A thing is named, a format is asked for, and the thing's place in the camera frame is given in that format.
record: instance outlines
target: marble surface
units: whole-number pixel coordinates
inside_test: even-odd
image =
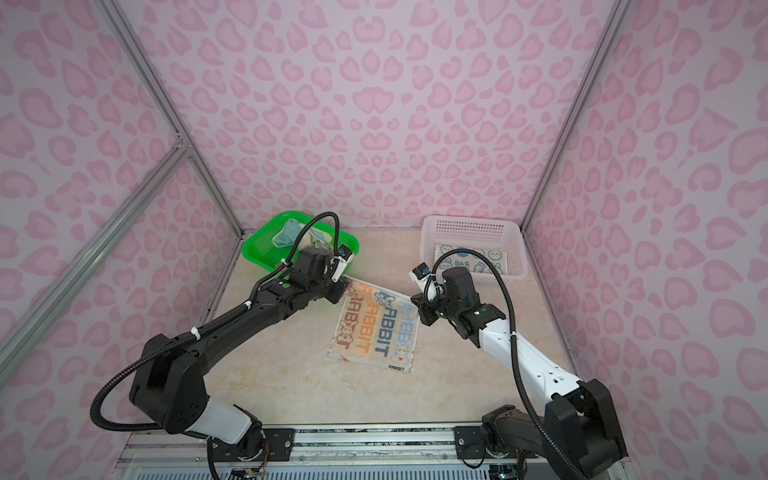
[[[359,255],[350,276],[406,295],[418,292],[408,272],[419,261],[419,230],[354,230]],[[240,258],[217,315],[247,298],[266,271]],[[497,286],[478,286],[485,303],[505,310]],[[514,282],[518,331],[568,367],[535,276]],[[507,403],[521,408],[512,375],[446,321],[419,327],[410,373],[327,356],[341,305],[318,300],[264,330],[205,376],[208,393],[237,404],[265,424],[479,421]]]

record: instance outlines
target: wire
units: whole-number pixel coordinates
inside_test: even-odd
[[[504,301],[507,303],[507,311],[509,311],[509,333],[510,333],[509,351],[510,351],[510,356],[512,360],[512,376],[515,379],[515,387],[517,387],[518,394],[520,395],[520,401],[525,407],[525,411],[528,413],[528,416],[531,417],[531,421],[533,422],[534,426],[539,431],[539,433],[541,433],[541,437],[544,438],[544,440],[547,442],[547,445],[549,445],[549,448],[552,449],[552,451],[563,462],[563,464],[565,465],[565,468],[577,480],[587,480],[587,477],[584,475],[584,473],[581,470],[579,470],[578,467],[565,454],[565,452],[563,452],[563,449],[560,448],[557,442],[555,442],[555,440],[549,434],[549,431],[547,431],[546,427],[544,427],[544,423],[541,421],[541,417],[539,417],[538,414],[536,413],[536,410],[533,408],[533,404],[531,404],[531,400],[528,398],[528,393],[525,391],[525,385],[523,385],[523,379],[520,376],[520,364],[518,360],[518,337],[517,337],[517,326],[515,324],[515,308],[512,305],[512,300],[509,296],[509,291],[507,290],[507,286],[504,284],[504,280],[502,279],[502,276],[498,272],[496,267],[493,265],[493,263],[491,263],[490,260],[485,258],[485,255],[481,253],[475,252],[474,250],[470,250],[469,248],[456,248],[454,250],[451,250],[449,252],[442,254],[440,258],[438,258],[437,261],[435,262],[435,266],[432,268],[432,272],[437,274],[438,265],[442,263],[442,261],[445,260],[447,257],[450,257],[455,253],[468,253],[470,255],[478,257],[480,260],[483,261],[483,263],[488,265],[488,268],[491,270],[491,273],[493,273],[493,276],[496,279],[496,282],[498,283],[499,288],[502,289],[502,294],[504,295]]]
[[[435,282],[435,299],[430,301],[429,300],[429,285],[432,284],[432,281]],[[435,275],[429,274],[427,276],[427,283],[424,285],[424,300],[429,305],[436,305],[437,302],[440,300],[440,289],[437,287],[437,279],[435,278]]]
[[[259,472],[262,472],[266,468],[266,463],[270,460],[270,443],[266,442],[266,454],[264,455],[264,460],[261,461],[261,465],[259,466]]]
[[[312,225],[315,223],[321,221],[325,217],[333,217],[333,220],[336,222],[336,227],[333,230],[333,255],[335,256],[337,252],[339,251],[339,231],[340,231],[340,224],[339,224],[339,216],[336,215],[333,212],[323,212],[320,215],[317,215],[314,217],[310,222],[304,226],[304,228],[301,229],[299,234],[296,236],[296,239],[293,241],[293,245],[291,246],[290,253],[288,253],[288,256],[283,259],[283,262],[277,266],[275,270],[268,273],[265,277],[263,277],[261,280],[256,282],[256,284],[253,285],[253,289],[250,291],[250,296],[248,299],[253,302],[256,299],[256,294],[259,292],[259,289],[263,284],[274,278],[278,273],[281,273],[283,270],[285,270],[288,266],[293,264],[293,255],[296,254],[296,251],[299,249],[299,243],[301,242],[301,239],[304,238],[304,235],[308,231],[310,231],[310,228],[312,228]]]
[[[214,437],[208,437],[205,453],[208,460],[208,470],[210,470],[211,480],[221,480],[219,472],[216,471],[216,466],[214,465]]]
[[[480,463],[475,464],[475,465],[470,465],[470,464],[467,463],[466,460],[464,460],[464,452],[469,447],[480,447],[482,449],[482,458],[480,458]],[[464,465],[468,466],[472,470],[477,470],[478,468],[482,467],[482,464],[485,462],[485,445],[481,445],[479,443],[475,443],[475,444],[472,444],[472,445],[465,445],[464,448],[462,449],[461,457],[462,457],[462,463],[464,463]]]
[[[310,231],[310,228],[312,228],[312,225],[315,223],[321,221],[325,217],[333,217],[333,221],[336,222],[336,228],[333,230],[333,256],[337,255],[339,252],[339,230],[341,228],[341,224],[339,223],[339,216],[336,215],[333,212],[322,212],[320,215],[317,215],[307,225],[304,225],[304,228],[301,229],[299,232],[299,236],[296,237],[296,240],[293,241],[293,246],[290,249],[290,253],[288,253],[288,257],[286,257],[286,262],[292,263],[293,255],[296,253],[296,250],[299,248],[299,242],[302,238],[304,238],[304,235]]]
[[[525,456],[528,454],[528,450],[515,448],[518,457],[517,471],[518,480],[523,480],[528,473],[528,459]]]
[[[226,326],[228,323],[237,319],[238,317],[240,317],[240,315],[242,315],[247,311],[248,311],[248,307],[245,305],[241,304],[239,306],[236,306],[235,308],[223,314],[222,316],[215,319],[214,321],[200,327],[198,329],[198,332],[200,333],[201,337],[209,335],[215,332],[216,330],[220,329],[221,327]],[[197,337],[195,337],[191,333],[184,333],[182,335],[179,335],[179,338],[177,340],[174,340],[171,343],[167,343],[166,345],[163,345],[159,349],[154,350],[153,352],[148,353],[145,356],[142,356],[139,360],[136,360],[129,366],[125,367],[120,373],[112,377],[112,379],[109,382],[107,382],[107,384],[104,385],[94,397],[93,402],[91,402],[91,421],[97,427],[102,428],[104,430],[109,430],[112,432],[146,432],[148,430],[159,429],[160,426],[157,423],[112,422],[110,420],[107,420],[101,414],[101,406],[104,404],[104,400],[107,398],[107,395],[109,395],[109,392],[111,392],[114,389],[114,387],[118,386],[120,382],[125,380],[131,373],[138,370],[141,366],[146,365],[147,363],[151,362],[152,360],[156,359],[159,356],[172,352],[173,350],[177,348],[181,348],[182,346],[187,346],[187,345],[190,345],[191,343],[195,343],[196,341],[197,341]]]

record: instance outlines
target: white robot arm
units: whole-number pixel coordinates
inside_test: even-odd
[[[583,382],[563,370],[514,331],[515,323],[501,310],[481,303],[466,268],[444,270],[442,285],[425,263],[410,276],[422,291],[411,301],[419,308],[423,324],[430,326],[444,318],[463,339],[471,340],[513,373],[516,369],[519,372],[522,385],[515,384],[526,412],[506,405],[484,415],[481,431],[487,450],[501,454],[525,450],[541,455],[560,478],[592,478],[627,454],[608,389],[596,379]],[[528,396],[538,401],[543,417],[537,415],[532,403],[526,403]]]

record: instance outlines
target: green basket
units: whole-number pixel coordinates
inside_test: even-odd
[[[261,227],[259,231],[246,240],[243,245],[243,257],[246,257],[247,260],[262,266],[269,271],[274,270],[283,258],[290,253],[291,247],[277,248],[272,244],[272,239],[283,229],[283,225],[285,225],[291,218],[296,219],[299,223],[304,223],[305,225],[312,220],[312,217],[308,217],[301,212],[282,212],[280,215],[277,215],[267,222],[266,225]],[[333,225],[323,223],[322,221],[315,223],[313,228],[330,233],[331,235],[333,235],[334,231]],[[357,255],[357,252],[360,250],[360,243],[357,239],[343,231],[339,232],[339,245],[347,245],[355,255]],[[298,258],[298,256],[299,252],[296,252],[296,254],[293,255],[293,260]]]

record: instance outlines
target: wall panel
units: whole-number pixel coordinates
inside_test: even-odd
[[[152,336],[200,324],[235,242],[182,164],[0,392],[0,476],[108,477],[127,434],[97,429],[91,400]],[[129,385],[112,392],[105,416],[146,422]]]
[[[174,139],[87,0],[6,2],[0,22],[3,344]]]
[[[641,2],[533,223],[641,478],[768,477],[766,15]]]
[[[611,9],[122,2],[240,220],[519,220]]]

